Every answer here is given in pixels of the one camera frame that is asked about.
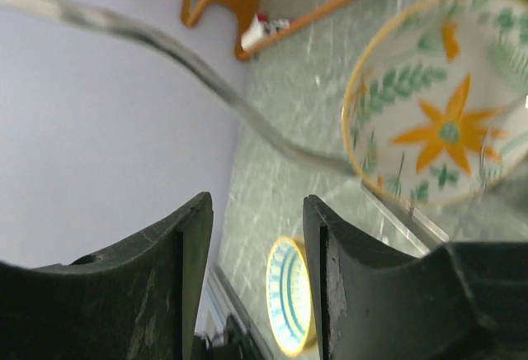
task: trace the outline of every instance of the yellow plate rim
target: yellow plate rim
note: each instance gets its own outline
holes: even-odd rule
[[[271,331],[273,332],[273,336],[275,337],[275,341],[277,342],[277,345],[279,345],[280,350],[283,352],[283,354],[285,354],[289,358],[296,358],[297,356],[299,356],[307,348],[308,337],[309,337],[309,333],[310,333],[309,326],[312,324],[312,318],[314,317],[314,313],[312,311],[310,311],[310,318],[309,318],[308,326],[306,328],[306,331],[304,332],[304,336],[301,339],[301,342],[299,344],[298,349],[295,350],[295,351],[290,351],[289,349],[286,349],[286,348],[282,347],[281,342],[278,339],[278,333],[277,333],[277,331],[275,329],[275,326],[271,322],[271,309],[270,309],[270,303],[268,301],[269,288],[268,288],[268,284],[267,283],[268,283],[268,279],[269,279],[269,275],[270,275],[271,259],[272,259],[273,253],[275,252],[276,248],[279,247],[279,245],[281,245],[283,243],[288,243],[288,244],[291,244],[293,246],[293,248],[295,249],[297,254],[303,260],[303,264],[304,264],[304,267],[306,268],[306,272],[308,272],[308,264],[306,262],[306,256],[305,256],[304,250],[303,250],[304,245],[301,244],[301,240],[300,239],[292,239],[292,238],[290,238],[288,236],[281,236],[279,239],[277,239],[275,241],[275,243],[271,246],[271,250],[270,250],[270,253],[269,253],[268,258],[267,258],[267,267],[266,267],[266,308],[267,308],[267,317],[268,317],[268,319],[270,321]],[[309,291],[309,296],[310,296],[310,298],[309,298],[310,307],[312,307],[313,304],[312,304],[312,292],[311,291]]]

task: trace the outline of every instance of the blue striped bowl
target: blue striped bowl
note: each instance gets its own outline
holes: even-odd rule
[[[266,270],[266,302],[271,329],[291,358],[317,343],[306,252],[301,240],[281,237],[271,248]]]

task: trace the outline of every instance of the plate rim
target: plate rim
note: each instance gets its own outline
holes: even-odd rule
[[[306,330],[304,331],[303,338],[301,339],[301,342],[300,342],[299,347],[297,348],[297,350],[290,351],[289,349],[284,348],[281,345],[280,340],[278,339],[278,334],[276,332],[275,326],[271,322],[270,302],[268,301],[268,299],[269,299],[269,285],[267,284],[268,280],[269,280],[269,274],[270,274],[270,268],[271,268],[271,260],[272,260],[273,254],[275,253],[277,247],[279,247],[284,242],[290,244],[294,248],[295,252],[302,259],[304,267],[306,268],[306,272],[308,273],[308,263],[307,263],[306,257],[304,256],[304,253],[303,253],[303,250],[302,250],[302,247],[304,247],[304,244],[301,244],[300,239],[291,238],[289,236],[281,236],[281,237],[279,237],[275,241],[275,243],[271,246],[271,250],[270,250],[270,253],[268,254],[268,258],[267,258],[267,265],[266,265],[266,308],[267,308],[267,317],[268,317],[268,319],[270,321],[271,332],[273,333],[273,337],[275,338],[275,342],[279,346],[280,350],[286,356],[294,358],[294,357],[299,356],[306,349],[306,345],[307,345],[307,343],[309,341],[309,334],[310,334],[310,328],[309,327],[312,324],[312,318],[314,317],[314,313],[312,311],[310,311],[310,318],[309,318],[308,326],[306,327]],[[312,303],[312,292],[311,291],[309,291],[309,302],[310,302],[310,306],[313,306],[313,303]]]
[[[360,164],[358,163],[354,150],[351,146],[351,138],[350,133],[348,130],[348,122],[349,122],[349,110],[351,107],[351,104],[357,99],[357,96],[354,95],[353,88],[356,84],[357,80],[359,79],[359,76],[365,67],[366,60],[370,57],[372,52],[378,47],[378,45],[387,37],[389,36],[394,30],[396,30],[409,16],[418,13],[418,12],[424,12],[427,9],[430,9],[434,6],[439,5],[443,0],[418,0],[414,4],[410,5],[409,7],[403,9],[401,12],[399,12],[397,15],[392,17],[389,21],[385,22],[380,29],[376,32],[374,37],[370,40],[369,44],[363,49],[363,52],[361,53],[360,58],[356,61],[356,64],[354,65],[354,69],[351,72],[351,76],[348,80],[348,84],[346,86],[345,95],[343,98],[343,105],[342,105],[342,111],[341,111],[341,132],[343,137],[343,143],[345,145],[346,154],[348,157],[349,163],[354,168],[354,171],[358,175],[358,177],[361,179],[361,181],[371,190],[375,195],[388,198],[390,200],[396,201],[396,202],[409,202],[411,201],[408,197],[396,197],[392,192],[386,191],[383,188],[378,187],[377,182],[369,178],[361,168]],[[518,4],[524,5],[526,7],[526,10],[528,11],[528,0],[513,0]],[[509,172],[506,172],[501,178],[495,180],[494,182],[490,182],[487,185],[487,188],[490,188],[493,185],[498,184],[502,179],[504,179],[508,174],[514,170],[514,167],[518,164],[514,163],[511,168],[509,168]],[[450,204],[454,204],[456,202],[464,201],[467,199],[470,199],[474,196],[474,194],[478,193],[479,189],[470,190],[467,193],[463,195],[457,195],[455,197],[446,197],[443,199],[435,199],[433,201],[419,201],[416,200],[413,202],[413,204],[416,205],[429,205],[429,206],[446,206]]]

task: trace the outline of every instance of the decorative plate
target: decorative plate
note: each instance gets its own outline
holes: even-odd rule
[[[317,343],[304,245],[299,240],[282,237],[273,244],[266,302],[275,340],[286,356],[297,357]]]
[[[355,67],[342,112],[354,169],[374,192],[453,202],[528,151],[528,2],[426,0],[386,24]]]

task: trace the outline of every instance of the painted flower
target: painted flower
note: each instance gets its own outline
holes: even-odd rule
[[[456,40],[457,25],[452,21],[447,21],[441,28],[442,44],[444,45],[445,57],[451,63],[460,54],[459,43]]]
[[[482,121],[497,115],[502,108],[487,108],[464,113],[470,85],[471,74],[468,73],[448,101],[445,112],[425,100],[420,100],[420,108],[430,122],[389,141],[390,144],[425,143],[417,158],[416,173],[420,173],[429,166],[445,150],[462,170],[471,174],[465,151],[480,154],[483,137],[488,131]],[[492,138],[503,137],[505,134],[503,130],[491,130],[490,132]],[[490,147],[486,147],[484,155],[498,160],[501,158]]]
[[[440,28],[426,31],[418,40],[417,47],[424,53],[444,52],[445,59],[452,63],[460,54],[459,43],[456,40],[456,29],[456,23],[448,20]]]

